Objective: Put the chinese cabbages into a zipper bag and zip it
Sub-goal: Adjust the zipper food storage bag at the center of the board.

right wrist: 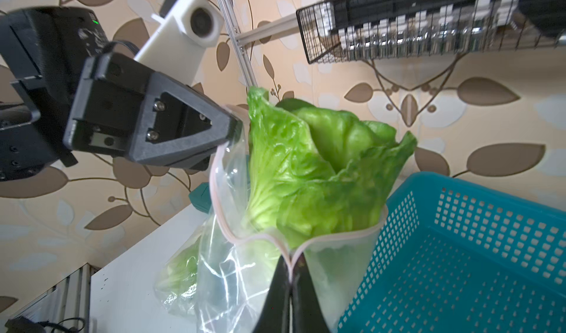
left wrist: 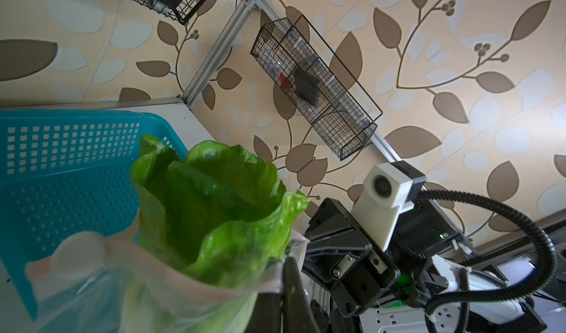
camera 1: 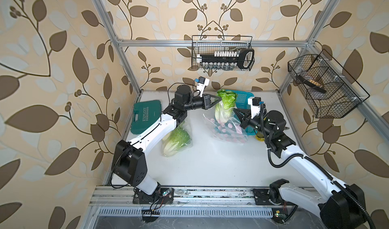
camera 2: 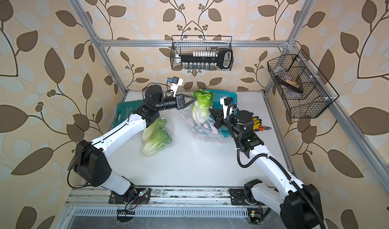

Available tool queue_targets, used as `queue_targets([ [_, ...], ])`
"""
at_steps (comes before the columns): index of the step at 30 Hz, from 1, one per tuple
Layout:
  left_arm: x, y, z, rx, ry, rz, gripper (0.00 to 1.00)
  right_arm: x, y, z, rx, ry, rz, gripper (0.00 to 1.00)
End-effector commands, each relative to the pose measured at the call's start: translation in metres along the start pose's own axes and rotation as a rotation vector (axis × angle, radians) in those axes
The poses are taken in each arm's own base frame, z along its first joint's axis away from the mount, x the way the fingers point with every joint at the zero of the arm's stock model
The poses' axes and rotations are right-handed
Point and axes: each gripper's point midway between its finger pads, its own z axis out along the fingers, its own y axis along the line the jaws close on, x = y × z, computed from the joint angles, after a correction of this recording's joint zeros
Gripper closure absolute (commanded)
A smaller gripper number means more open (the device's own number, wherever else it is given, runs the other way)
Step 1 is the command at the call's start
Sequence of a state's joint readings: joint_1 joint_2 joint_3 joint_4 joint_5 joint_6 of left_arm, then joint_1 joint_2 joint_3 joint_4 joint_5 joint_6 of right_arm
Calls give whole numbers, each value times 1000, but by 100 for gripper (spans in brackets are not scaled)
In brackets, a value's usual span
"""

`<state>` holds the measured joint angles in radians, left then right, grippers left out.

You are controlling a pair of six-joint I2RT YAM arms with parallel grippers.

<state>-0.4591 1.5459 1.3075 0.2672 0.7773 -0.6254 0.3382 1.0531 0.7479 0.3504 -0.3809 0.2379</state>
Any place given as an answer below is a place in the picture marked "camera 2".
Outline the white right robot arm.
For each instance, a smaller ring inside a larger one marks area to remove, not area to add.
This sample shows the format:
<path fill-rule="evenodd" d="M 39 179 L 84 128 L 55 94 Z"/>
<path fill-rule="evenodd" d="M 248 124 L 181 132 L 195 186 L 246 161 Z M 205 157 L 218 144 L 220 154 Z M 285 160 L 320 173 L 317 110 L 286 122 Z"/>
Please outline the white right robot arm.
<path fill-rule="evenodd" d="M 320 193 L 312 184 L 306 185 L 285 169 L 271 154 L 264 142 L 257 136 L 256 129 L 261 119 L 246 110 L 238 110 L 231 103 L 223 109 L 211 108 L 210 114 L 215 127 L 227 128 L 237 147 L 237 153 L 244 153 L 250 161 L 241 168 L 256 164 L 275 186 L 271 189 L 256 179 L 245 184 L 245 197 L 249 204 L 260 202 L 280 215 L 288 229 L 324 229 Z"/>

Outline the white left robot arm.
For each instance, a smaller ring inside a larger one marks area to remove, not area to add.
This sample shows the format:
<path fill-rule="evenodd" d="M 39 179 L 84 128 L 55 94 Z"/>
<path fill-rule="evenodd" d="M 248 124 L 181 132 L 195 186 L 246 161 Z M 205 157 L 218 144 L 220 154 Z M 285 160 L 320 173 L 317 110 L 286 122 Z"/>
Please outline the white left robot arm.
<path fill-rule="evenodd" d="M 92 187 L 103 187 L 120 196 L 134 190 L 133 184 L 112 170 L 108 158 L 137 133 L 152 125 L 160 111 L 184 109 L 196 102 L 196 97 L 185 94 L 166 96 L 159 85 L 146 88 L 142 105 L 121 124 L 92 140 L 77 143 L 70 169 L 80 175 Z"/>

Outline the clear pink-zip dotted bag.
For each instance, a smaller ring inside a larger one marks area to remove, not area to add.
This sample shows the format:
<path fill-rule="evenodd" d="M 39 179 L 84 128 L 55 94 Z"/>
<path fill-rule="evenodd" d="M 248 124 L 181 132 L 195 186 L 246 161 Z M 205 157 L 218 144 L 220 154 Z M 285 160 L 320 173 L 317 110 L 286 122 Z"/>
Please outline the clear pink-zip dotted bag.
<path fill-rule="evenodd" d="M 215 128 L 215 121 L 211 117 L 209 108 L 200 109 L 196 105 L 184 109 L 181 112 L 182 118 L 185 120 L 185 125 L 190 133 L 198 140 L 221 144 L 224 142 L 222 132 Z"/>

